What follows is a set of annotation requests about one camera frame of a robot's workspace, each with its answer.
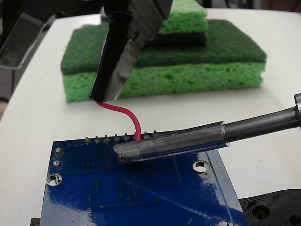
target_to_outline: sponge layer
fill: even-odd
[[[206,46],[144,48],[136,67],[200,63],[264,63],[266,54],[229,21],[208,20]]]
[[[135,68],[120,98],[221,89],[257,88],[263,63],[174,65]],[[64,75],[67,102],[89,100],[95,73]]]

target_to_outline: stacked sponges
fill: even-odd
[[[195,1],[174,0],[120,97],[259,87],[266,54],[230,22],[205,17]],[[74,31],[62,61],[67,102],[88,100],[108,30],[102,24]]]

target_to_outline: red wire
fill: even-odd
[[[113,111],[116,111],[116,112],[121,112],[121,113],[124,113],[126,115],[128,115],[135,127],[136,127],[136,140],[141,140],[141,127],[140,127],[140,123],[138,121],[138,119],[136,118],[136,116],[131,112],[129,111],[128,109],[125,109],[123,107],[117,107],[117,106],[113,106],[113,105],[109,105],[109,104],[106,104],[106,103],[101,103],[101,102],[98,102],[98,101],[95,101],[99,106],[101,107],[104,107],[104,108],[107,108],[109,110],[113,110]]]

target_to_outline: white table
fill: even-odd
[[[121,99],[142,130],[184,129],[232,122],[294,105],[301,92],[301,15],[211,9],[269,55],[261,89]],[[134,133],[130,119],[94,102],[66,104],[60,62],[72,31],[99,16],[56,20],[26,69],[0,123],[0,225],[29,225],[40,217],[52,142]],[[291,129],[232,143],[220,150],[239,198],[301,188],[301,134]]]

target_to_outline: blue circuit board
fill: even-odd
[[[41,226],[247,225],[216,150],[119,165],[113,146],[134,136],[53,143]],[[210,166],[198,173],[193,163]]]

